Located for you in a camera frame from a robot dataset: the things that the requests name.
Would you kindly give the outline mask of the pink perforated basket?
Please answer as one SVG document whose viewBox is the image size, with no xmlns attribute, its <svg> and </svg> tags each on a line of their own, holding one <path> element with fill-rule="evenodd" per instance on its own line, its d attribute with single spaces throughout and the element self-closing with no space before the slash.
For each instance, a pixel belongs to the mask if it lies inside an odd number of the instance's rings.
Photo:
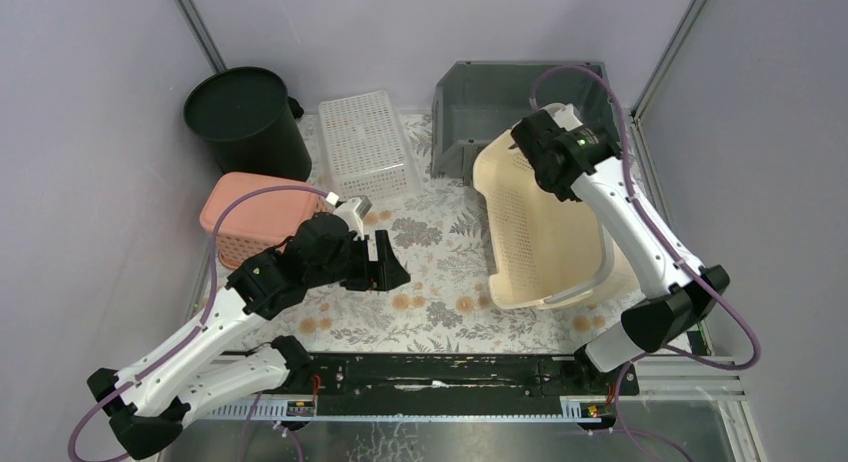
<svg viewBox="0 0 848 462">
<path fill-rule="evenodd" d="M 322 196 L 304 190 L 312 187 L 306 182 L 243 172 L 230 172 L 218 180 L 199 216 L 207 233 L 212 232 L 223 211 L 239 197 L 283 185 L 298 189 L 252 197 L 227 215 L 216 238 L 223 266 L 237 268 L 247 258 L 293 235 L 303 221 L 329 208 Z"/>
</svg>

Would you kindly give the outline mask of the cream plastic tub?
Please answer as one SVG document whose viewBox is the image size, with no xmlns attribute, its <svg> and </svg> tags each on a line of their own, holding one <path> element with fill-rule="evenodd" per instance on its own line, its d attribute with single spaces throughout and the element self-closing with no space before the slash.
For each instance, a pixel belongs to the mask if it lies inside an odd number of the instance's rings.
<svg viewBox="0 0 848 462">
<path fill-rule="evenodd" d="M 592 210 L 542 191 L 508 132 L 478 155 L 472 182 L 486 203 L 497 307 L 569 308 L 638 290 L 630 263 Z"/>
</svg>

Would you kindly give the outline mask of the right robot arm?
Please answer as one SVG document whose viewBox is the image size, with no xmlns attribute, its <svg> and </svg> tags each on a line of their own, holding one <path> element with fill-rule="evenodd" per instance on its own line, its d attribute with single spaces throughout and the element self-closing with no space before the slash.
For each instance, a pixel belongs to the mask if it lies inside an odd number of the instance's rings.
<svg viewBox="0 0 848 462">
<path fill-rule="evenodd" d="M 644 299 L 619 323 L 578 351 L 575 384 L 597 394 L 613 370 L 654 353 L 712 310 L 730 283 L 720 265 L 705 266 L 677 241 L 624 172 L 616 137 L 582 124 L 571 109 L 539 110 L 522 118 L 511 137 L 530 163 L 537 184 L 560 201 L 585 203 L 624 254 Z"/>
</svg>

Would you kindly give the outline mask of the white perforated plastic basket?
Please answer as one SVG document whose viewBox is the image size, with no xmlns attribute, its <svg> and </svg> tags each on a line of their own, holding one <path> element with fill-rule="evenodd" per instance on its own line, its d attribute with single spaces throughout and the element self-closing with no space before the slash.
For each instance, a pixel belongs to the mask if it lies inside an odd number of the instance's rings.
<svg viewBox="0 0 848 462">
<path fill-rule="evenodd" d="M 386 91 L 321 102 L 316 131 L 322 175 L 339 196 L 377 202 L 421 191 L 410 141 Z"/>
</svg>

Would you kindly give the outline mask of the grey plastic crate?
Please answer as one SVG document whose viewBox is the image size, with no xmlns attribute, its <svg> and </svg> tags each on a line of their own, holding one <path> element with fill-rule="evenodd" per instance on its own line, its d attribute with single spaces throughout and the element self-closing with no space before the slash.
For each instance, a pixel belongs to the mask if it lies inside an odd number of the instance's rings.
<svg viewBox="0 0 848 462">
<path fill-rule="evenodd" d="M 436 84 L 432 105 L 431 173 L 468 183 L 475 159 L 489 143 L 532 113 L 534 82 L 563 62 L 482 62 L 454 64 Z M 610 133 L 617 129 L 615 112 L 602 85 L 567 71 L 542 82 L 540 108 L 572 104 L 587 125 Z"/>
</svg>

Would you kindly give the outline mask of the large black cylindrical container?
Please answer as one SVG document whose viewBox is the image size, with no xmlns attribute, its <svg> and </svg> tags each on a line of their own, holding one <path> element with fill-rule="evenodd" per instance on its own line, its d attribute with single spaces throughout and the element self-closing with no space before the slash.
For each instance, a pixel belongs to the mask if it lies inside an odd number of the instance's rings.
<svg viewBox="0 0 848 462">
<path fill-rule="evenodd" d="M 231 68 L 188 95 L 183 119 L 223 173 L 305 182 L 312 159 L 283 79 L 261 67 Z"/>
</svg>

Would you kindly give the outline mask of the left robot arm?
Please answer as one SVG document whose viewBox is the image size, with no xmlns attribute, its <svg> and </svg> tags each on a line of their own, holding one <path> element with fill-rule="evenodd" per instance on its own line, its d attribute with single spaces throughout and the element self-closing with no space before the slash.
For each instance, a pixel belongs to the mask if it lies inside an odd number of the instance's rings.
<svg viewBox="0 0 848 462">
<path fill-rule="evenodd" d="M 246 259 L 202 313 L 148 355 L 121 370 L 101 368 L 87 385 L 126 456 L 145 459 L 222 405 L 260 391 L 311 386 L 311 357 L 295 337 L 278 336 L 238 362 L 210 369 L 230 343 L 300 304 L 312 288 L 388 292 L 410 279 L 387 231 L 360 236 L 342 218 L 320 213 Z"/>
</svg>

